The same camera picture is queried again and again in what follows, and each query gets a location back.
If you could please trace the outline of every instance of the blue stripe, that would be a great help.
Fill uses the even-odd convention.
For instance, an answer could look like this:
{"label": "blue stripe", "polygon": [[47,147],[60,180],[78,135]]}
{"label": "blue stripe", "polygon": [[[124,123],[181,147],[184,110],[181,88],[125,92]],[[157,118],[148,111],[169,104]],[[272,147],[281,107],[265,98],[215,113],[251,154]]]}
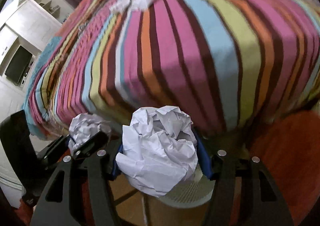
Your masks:
{"label": "blue stripe", "polygon": [[41,112],[42,117],[44,118],[45,121],[49,120],[49,115],[48,115],[48,112],[47,112],[46,108],[44,107],[44,104],[42,101],[42,97],[41,97],[42,87],[41,87],[41,85],[42,85],[42,81],[43,81],[43,78],[44,78],[47,70],[48,70],[48,67],[46,67],[44,72],[42,73],[41,78],[39,79],[39,82],[38,82],[36,90],[35,90],[36,103],[37,103],[39,111]]}
{"label": "blue stripe", "polygon": [[97,108],[95,107],[95,105],[93,104],[93,102],[91,101],[91,99],[89,97],[90,88],[91,88],[91,79],[92,79],[91,68],[92,68],[93,60],[95,59],[95,56],[97,54],[97,50],[99,48],[100,41],[101,41],[106,29],[108,28],[109,22],[112,17],[113,17],[113,14],[110,14],[108,19],[105,21],[97,39],[95,40],[95,42],[92,46],[90,56],[88,58],[88,61],[86,63],[85,69],[84,69],[84,88],[83,88],[81,98],[82,98],[82,102],[84,103],[84,105],[87,107],[87,109],[91,113],[97,112]]}
{"label": "blue stripe", "polygon": [[210,48],[227,129],[237,126],[238,60],[233,40],[217,12],[204,0],[184,0],[196,16]]}

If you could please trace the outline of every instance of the silver screw head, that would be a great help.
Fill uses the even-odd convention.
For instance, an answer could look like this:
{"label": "silver screw head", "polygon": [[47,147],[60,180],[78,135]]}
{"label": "silver screw head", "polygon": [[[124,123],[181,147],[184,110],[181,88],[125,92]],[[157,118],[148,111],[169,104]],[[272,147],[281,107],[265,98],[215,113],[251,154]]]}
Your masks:
{"label": "silver screw head", "polygon": [[63,158],[63,161],[64,161],[65,163],[69,162],[70,160],[71,160],[71,156],[69,156],[69,155],[67,155],[67,156],[65,156],[65,157]]}
{"label": "silver screw head", "polygon": [[226,156],[226,155],[227,155],[227,152],[224,151],[224,150],[219,150],[219,151],[218,151],[218,155],[220,155],[220,156]]}
{"label": "silver screw head", "polygon": [[260,162],[260,158],[259,157],[252,157],[252,161],[254,161],[255,163],[259,163]]}
{"label": "silver screw head", "polygon": [[101,150],[99,150],[99,151],[97,152],[97,155],[98,155],[98,156],[104,156],[105,154],[106,154],[106,151],[103,150],[103,149],[101,149]]}

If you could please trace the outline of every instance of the white shelf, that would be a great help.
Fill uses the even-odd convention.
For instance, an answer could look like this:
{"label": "white shelf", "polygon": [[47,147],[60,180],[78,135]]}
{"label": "white shelf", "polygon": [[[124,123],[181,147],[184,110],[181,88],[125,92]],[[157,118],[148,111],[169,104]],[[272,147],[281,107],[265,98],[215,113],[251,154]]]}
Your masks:
{"label": "white shelf", "polygon": [[[52,15],[58,22],[62,23],[66,17],[68,17],[74,9],[65,0],[33,0],[36,4],[43,3],[41,6],[46,12]],[[53,12],[48,11],[59,6]]]}

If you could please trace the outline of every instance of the black monitor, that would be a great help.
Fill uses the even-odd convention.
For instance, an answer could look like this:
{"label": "black monitor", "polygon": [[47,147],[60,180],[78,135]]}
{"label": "black monitor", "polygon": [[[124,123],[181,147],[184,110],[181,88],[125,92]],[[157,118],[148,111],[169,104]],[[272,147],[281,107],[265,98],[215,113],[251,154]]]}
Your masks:
{"label": "black monitor", "polygon": [[25,69],[29,66],[31,58],[32,54],[19,46],[4,74],[13,82],[19,83]]}

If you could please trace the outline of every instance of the bed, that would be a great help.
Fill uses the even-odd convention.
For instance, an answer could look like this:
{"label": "bed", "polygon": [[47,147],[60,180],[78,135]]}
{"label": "bed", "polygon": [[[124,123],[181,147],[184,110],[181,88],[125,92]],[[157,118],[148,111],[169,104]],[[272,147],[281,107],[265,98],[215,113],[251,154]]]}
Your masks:
{"label": "bed", "polygon": [[155,0],[112,14],[83,0],[41,54],[24,110],[39,138],[80,113],[121,131],[146,106],[179,106],[209,135],[270,121],[320,92],[318,0]]}

